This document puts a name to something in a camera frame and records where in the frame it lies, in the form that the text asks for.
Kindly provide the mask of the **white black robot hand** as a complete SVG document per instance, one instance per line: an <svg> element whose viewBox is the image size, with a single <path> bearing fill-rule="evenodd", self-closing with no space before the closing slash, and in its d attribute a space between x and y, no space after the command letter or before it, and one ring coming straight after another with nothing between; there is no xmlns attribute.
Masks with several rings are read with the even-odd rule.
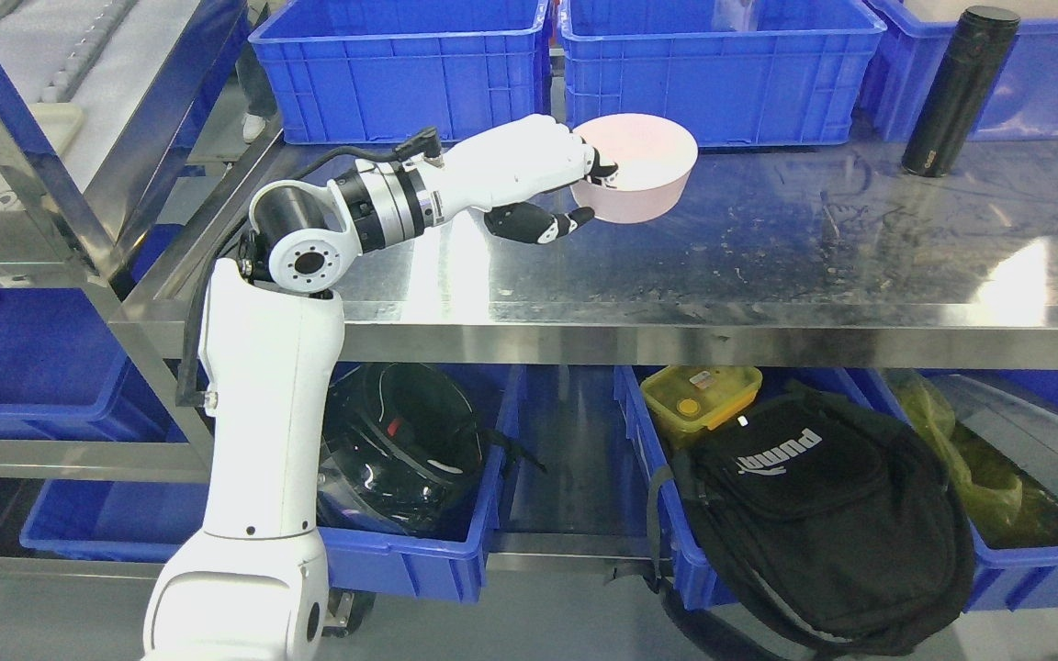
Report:
<svg viewBox="0 0 1058 661"><path fill-rule="evenodd" d="M553 117L534 114L467 137L437 160L412 160L437 223L471 218L497 238L548 244L592 221L591 207L568 213L532 202L576 183L606 185L620 164Z"/></svg>

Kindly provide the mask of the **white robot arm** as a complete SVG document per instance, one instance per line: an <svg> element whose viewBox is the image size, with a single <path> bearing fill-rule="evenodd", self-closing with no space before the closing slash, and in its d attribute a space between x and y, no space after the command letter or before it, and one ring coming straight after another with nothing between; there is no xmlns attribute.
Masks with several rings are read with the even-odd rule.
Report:
<svg viewBox="0 0 1058 661"><path fill-rule="evenodd" d="M345 322L334 284L364 252L349 192L282 180L253 197L269 234L257 287L211 268L197 356L215 421L203 524L165 564L143 624L147 660L311 660L329 599L316 524L321 422Z"/></svg>

